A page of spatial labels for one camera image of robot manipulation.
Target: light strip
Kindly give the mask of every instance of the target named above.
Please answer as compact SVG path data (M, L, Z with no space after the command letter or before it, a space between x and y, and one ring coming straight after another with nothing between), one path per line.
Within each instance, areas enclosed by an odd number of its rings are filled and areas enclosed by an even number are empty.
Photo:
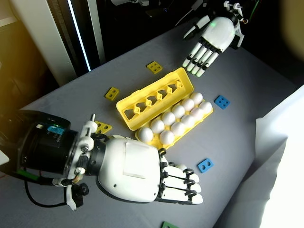
M90 68L90 65L89 65L89 61L87 60L87 57L86 57L85 47L84 47L84 44L83 44L82 39L81 39L81 36L80 36L80 32L79 32L79 28L78 28L77 21L76 21L76 18L75 18L75 14L74 14L74 10L73 10L73 7L72 7L71 0L67 0L67 2L68 2L68 6L70 7L70 11L71 11L72 18L73 18L73 21L74 21L74 25L75 25L75 28L76 28L76 32L77 32L77 35L78 35L78 39L79 39L79 42L80 42L80 46L81 46L82 52L84 53L84 57L85 57L85 60L86 60L85 62L86 62L86 65L87 65L87 69L88 69L89 71L91 71L91 68Z

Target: blue lego brick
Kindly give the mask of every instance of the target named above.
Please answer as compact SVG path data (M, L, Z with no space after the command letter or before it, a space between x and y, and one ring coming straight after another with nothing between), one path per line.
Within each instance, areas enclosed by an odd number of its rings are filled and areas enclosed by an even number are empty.
M220 95L217 99L215 99L214 103L221 109L225 109L230 104L230 101L227 100L224 96Z
M214 166L214 164L209 158L198 164L198 168L202 173L207 172L212 166Z

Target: yellow egg carton lid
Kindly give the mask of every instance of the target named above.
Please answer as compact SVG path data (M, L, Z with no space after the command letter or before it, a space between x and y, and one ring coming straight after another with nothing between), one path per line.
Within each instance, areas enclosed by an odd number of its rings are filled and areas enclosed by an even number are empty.
M184 68L179 68L117 102L116 108L132 131L163 113L193 92Z
M172 107L169 107L165 112L171 112L171 111L172 111ZM195 126L197 126L199 123L203 122L204 119L206 119L206 118L207 118L209 115L211 115L212 113L213 113L213 108L212 108L212 110L211 110L210 113L204 114L204 116L203 116L203 118L202 118L201 120L196 120L195 123L194 123L194 125L193 125L192 127L186 128L186 131L184 132L183 135L181 135L181 136L175 136L175 137L174 137L174 141L173 141L173 143L171 143L171 144L168 144L168 145L162 144L161 141L160 141L160 134L155 134L155 133L153 134L153 139L152 139L152 141L148 142L147 144L150 145L150 146L156 147L158 150L161 149L161 148L165 148L165 149L167 150L168 148L172 147L172 146L173 146L179 139L181 139L185 134L187 134L189 131L191 131ZM160 120L160 119L161 119L161 116L162 116L162 115L159 115L159 116L158 116L157 118L155 118L155 119L156 119L156 120ZM150 127L150 123L151 123L151 122L152 122L152 120L149 121L149 122L147 122L143 127ZM170 130L170 128L171 128L171 126L165 126L165 130ZM138 140L140 140L139 137L138 137L138 135L137 135L137 133L138 133L138 131L135 133L135 137L136 137Z

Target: green strip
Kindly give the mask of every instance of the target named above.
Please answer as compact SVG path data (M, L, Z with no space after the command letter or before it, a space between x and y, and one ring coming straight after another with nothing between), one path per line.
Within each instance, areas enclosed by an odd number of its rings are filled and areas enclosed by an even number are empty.
M252 18L252 16L253 16L253 13L255 12L255 10L256 10L257 5L258 5L259 2L260 2L260 0L258 0L258 1L256 2L256 5L254 6L254 8L253 8L253 10L252 10L252 12L251 12L251 15L250 15L249 20L251 20L251 18Z
M39 178L39 176L36 176L36 175L31 174L31 173L29 173L29 172L26 172L26 171L24 171L24 170L18 170L18 171L17 171L17 174L20 174L20 175L22 175L22 176L24 176L24 177L30 178L30 179L35 180L35 181L37 181L38 178Z

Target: gray table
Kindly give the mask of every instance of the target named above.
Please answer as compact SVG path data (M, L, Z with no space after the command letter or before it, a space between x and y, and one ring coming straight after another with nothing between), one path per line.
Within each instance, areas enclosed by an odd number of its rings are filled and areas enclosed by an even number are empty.
M116 110L116 102L181 66L196 39L182 40L191 26L184 24L28 105L71 121L79 131L91 113L113 126L110 134L134 137ZM145 66L157 61L163 70L153 75ZM153 202L132 204L103 194L93 177L86 177L90 194L77 212L68 206L43 209L27 198L23 182L0 180L0 227L158 228L168 221L180 228L214 225L255 156L255 119L265 115L295 87L247 51L229 49L201 77L189 75L195 91L213 101L223 95L226 110L213 103L214 113L168 150L167 159L194 168L199 175L204 203L177 205ZM104 98L110 87L120 90L115 102ZM196 165L210 158L214 167L201 174ZM62 190L30 185L32 195L46 204L58 203Z

